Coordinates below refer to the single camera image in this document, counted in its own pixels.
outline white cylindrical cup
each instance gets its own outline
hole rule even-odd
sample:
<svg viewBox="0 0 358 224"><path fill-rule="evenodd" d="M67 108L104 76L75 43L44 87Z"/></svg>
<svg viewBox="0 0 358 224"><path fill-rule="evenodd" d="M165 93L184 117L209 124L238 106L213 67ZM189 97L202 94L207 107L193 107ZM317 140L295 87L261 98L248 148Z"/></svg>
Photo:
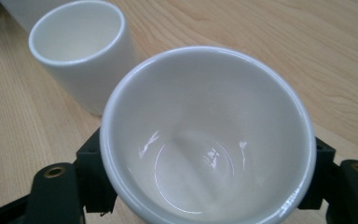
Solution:
<svg viewBox="0 0 358 224"><path fill-rule="evenodd" d="M280 223L316 158L294 90L231 49L156 55L117 85L100 131L106 173L148 223Z"/></svg>
<svg viewBox="0 0 358 224"><path fill-rule="evenodd" d="M100 1L54 8L32 29L29 47L54 79L94 115L103 113L115 86L137 64L123 13Z"/></svg>

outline cup rim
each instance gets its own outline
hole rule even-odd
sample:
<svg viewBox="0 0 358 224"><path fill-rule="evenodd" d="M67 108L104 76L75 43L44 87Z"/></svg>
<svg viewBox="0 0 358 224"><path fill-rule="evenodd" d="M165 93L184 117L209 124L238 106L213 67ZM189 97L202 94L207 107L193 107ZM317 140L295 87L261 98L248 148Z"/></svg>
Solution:
<svg viewBox="0 0 358 224"><path fill-rule="evenodd" d="M229 55L233 55L241 58L242 60L247 61L267 72L269 76L274 78L275 81L279 82L281 86L284 87L284 90L287 91L292 98L293 102L296 104L297 110L302 117L302 122L305 127L305 134L307 135L308 145L307 150L308 159L307 164L305 164L305 171L302 174L301 181L298 184L298 188L296 192L292 193L292 196L286 201L284 211L280 213L275 212L274 214L266 215L263 220L260 220L259 223L279 223L283 221L295 208L298 207L301 200L305 196L308 187L310 186L310 181L313 177L315 162L316 162L316 143L314 137L314 131L312 127L312 123L310 120L310 116L305 108L305 106L300 101L299 97L296 95L295 91L291 88L291 86L274 70L267 67L265 64L261 63L257 59L238 52L232 49L225 49L220 47L212 47L212 46L190 46L183 47L179 49L171 49L168 51L161 52L142 63L138 64L134 67L124 78L118 83L113 93L111 94L108 103L103 112L102 122L101 122L101 130L100 130L100 145L101 145L101 153L103 158L103 166L108 175L108 178L116 190L117 194L120 195L120 198L126 203L126 205L134 211L137 215L139 215L142 219L146 220L150 223L186 223L185 220L179 218L176 215L173 215L167 211L159 210L152 203L142 202L131 192L131 189L126 184L125 177L123 178L123 174L120 173L119 168L115 165L115 158L112 155L110 141L108 139L112 136L112 128L110 126L110 122L113 119L114 115L112 111L114 110L116 103L118 102L118 98L120 94L124 91L127 84L131 82L132 79L136 78L145 66L149 64L166 58L168 56L172 56L175 54L187 53L192 51L203 51L203 52L219 52L225 53ZM243 220L240 223L248 223L246 220Z"/></svg>
<svg viewBox="0 0 358 224"><path fill-rule="evenodd" d="M46 58L46 57L42 56L39 53L39 51L36 49L36 47L34 46L34 36L35 36L35 33L37 32L37 30L39 28L39 25L42 22L48 20L52 15L56 14L57 12L66 10L68 7L73 7L73 6L78 6L78 5L103 5L103 6L110 7L111 9L113 9L118 14L118 16L120 18L120 27L118 29L118 32L117 32L116 36L102 49L99 49L97 52L92 53L91 55L83 57L83 58L80 58L80 59L59 61L59 60L51 60L49 58ZM69 3L63 4L63 5L59 6L59 7L53 8L51 11L46 13L42 18L40 18L36 22L36 24L34 25L34 27L31 30L31 33L29 34L28 45L29 45L29 49L32 52L32 54L41 63L52 64L52 65L57 66L57 67L74 65L74 64L83 63L85 61L93 60L93 59L99 57L104 52L108 51L108 49L112 48L112 46L115 45L118 42L118 40L120 38L122 38L122 36L124 35L126 26L127 26L127 23L126 23L125 16L124 16L123 12L120 10L120 8L118 8L114 4L104 2L104 1L92 1L92 0L82 0L82 1L69 2Z"/></svg>

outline black plastic holder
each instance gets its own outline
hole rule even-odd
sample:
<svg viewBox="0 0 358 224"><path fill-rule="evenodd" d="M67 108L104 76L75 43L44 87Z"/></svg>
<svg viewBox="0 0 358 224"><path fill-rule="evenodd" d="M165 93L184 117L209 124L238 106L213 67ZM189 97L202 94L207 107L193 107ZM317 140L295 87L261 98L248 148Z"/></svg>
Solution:
<svg viewBox="0 0 358 224"><path fill-rule="evenodd" d="M76 161L56 163L34 177L31 193L0 207L0 223L82 224L87 213L111 213L117 194L103 168L99 129L76 153ZM329 203L327 224L358 224L358 161L333 160L336 150L316 138L317 159L310 187L299 209Z"/></svg>

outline wooden table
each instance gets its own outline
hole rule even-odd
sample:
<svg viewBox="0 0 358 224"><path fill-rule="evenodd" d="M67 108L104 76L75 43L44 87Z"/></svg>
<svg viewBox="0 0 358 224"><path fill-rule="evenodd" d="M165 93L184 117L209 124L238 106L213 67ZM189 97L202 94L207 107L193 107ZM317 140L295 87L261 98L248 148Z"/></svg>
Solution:
<svg viewBox="0 0 358 224"><path fill-rule="evenodd" d="M358 1L112 1L126 14L140 60L189 45L222 46L268 64L297 91L316 135L358 160ZM0 206L28 194L34 174L76 158L100 126L28 50L28 34L0 9ZM285 223L325 223L295 211ZM143 223L117 199L88 223Z"/></svg>

